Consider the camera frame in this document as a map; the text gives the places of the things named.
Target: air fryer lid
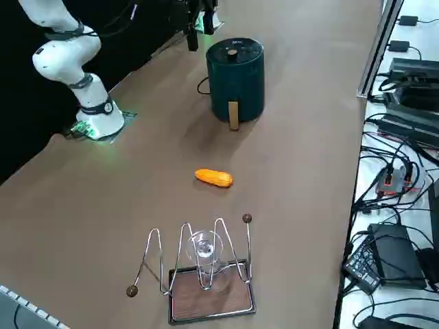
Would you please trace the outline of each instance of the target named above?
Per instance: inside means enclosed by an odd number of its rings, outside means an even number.
[[[215,43],[206,53],[207,60],[220,64],[240,64],[259,57],[262,45],[248,38],[232,38]]]

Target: black box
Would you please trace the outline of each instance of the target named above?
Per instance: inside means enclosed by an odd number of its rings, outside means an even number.
[[[414,246],[404,226],[371,224],[368,230],[374,236],[375,264],[383,286],[408,289],[427,287]]]

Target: metal rail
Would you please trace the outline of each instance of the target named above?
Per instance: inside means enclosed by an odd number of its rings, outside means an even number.
[[[235,259],[235,264],[237,266],[239,277],[241,278],[242,282],[244,282],[245,284],[249,284],[251,279],[252,279],[252,247],[251,247],[251,241],[250,241],[250,222],[252,221],[252,216],[249,214],[245,214],[242,217],[242,220],[244,221],[244,223],[247,226],[247,249],[248,249],[248,253],[247,253],[247,258],[248,258],[247,259],[247,261],[248,261],[247,278],[243,277],[241,267],[239,266],[239,262],[238,262],[238,258],[236,255],[235,248],[233,247],[233,243],[232,243],[232,240],[230,238],[230,234],[228,233],[226,224],[224,223],[224,220],[222,218],[217,218],[215,220],[215,224],[214,224],[214,228],[213,228],[213,262],[216,261],[215,242],[216,242],[216,236],[217,236],[217,225],[218,225],[218,223],[221,223],[223,228],[224,228],[224,232],[226,233],[230,248],[232,249],[233,258]],[[169,285],[169,288],[166,288],[165,285],[163,284],[163,250],[162,250],[160,230],[158,228],[153,228],[152,230],[150,230],[150,233],[148,234],[148,240],[146,243],[146,247],[145,247],[145,252],[143,253],[143,258],[142,258],[142,262],[141,262],[140,267],[139,267],[139,271],[137,272],[136,278],[134,279],[134,284],[130,285],[126,290],[126,294],[128,297],[134,297],[137,295],[137,293],[139,293],[139,288],[137,287],[137,284],[139,283],[143,267],[146,267],[147,270],[152,274],[152,276],[160,284],[161,294],[164,296],[171,295],[172,287],[174,286],[176,274],[178,271],[178,261],[180,260],[182,240],[183,240],[183,236],[184,236],[186,228],[189,230],[190,235],[193,236],[191,224],[184,223],[180,229],[180,240],[178,242],[178,253],[177,253],[177,258],[176,258],[176,264],[174,267],[174,274],[172,276],[172,280],[171,280],[171,284]],[[156,235],[157,235],[158,248],[160,250],[160,275],[159,276],[156,275],[154,273],[154,271],[152,271],[152,269],[150,268],[150,266],[148,265],[148,263],[146,261],[146,257],[147,257],[148,250],[150,249],[150,244],[151,244],[153,233],[156,233]],[[193,241],[193,248],[194,248],[194,254],[195,254],[195,262],[196,262],[197,269],[198,269],[198,280],[200,281],[200,286],[204,290],[209,290],[212,287],[212,281],[213,281],[213,264],[212,264],[211,270],[210,270],[209,284],[204,285],[203,281],[202,281],[202,274],[201,274],[201,268],[200,268],[200,258],[198,256],[198,253],[196,252],[196,246],[195,246],[194,241]]]

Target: power adapter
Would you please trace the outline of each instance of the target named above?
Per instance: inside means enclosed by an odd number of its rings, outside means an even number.
[[[416,26],[419,17],[417,16],[401,16],[398,24],[401,26]]]
[[[395,51],[399,53],[406,53],[410,48],[410,42],[408,41],[399,41],[399,40],[392,40],[388,44],[389,48],[388,51]]]

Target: dark green air fryer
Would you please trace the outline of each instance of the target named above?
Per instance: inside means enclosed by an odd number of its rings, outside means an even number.
[[[206,59],[215,116],[229,121],[234,129],[233,121],[237,125],[261,115],[265,99],[262,44],[248,38],[226,39],[210,47]]]

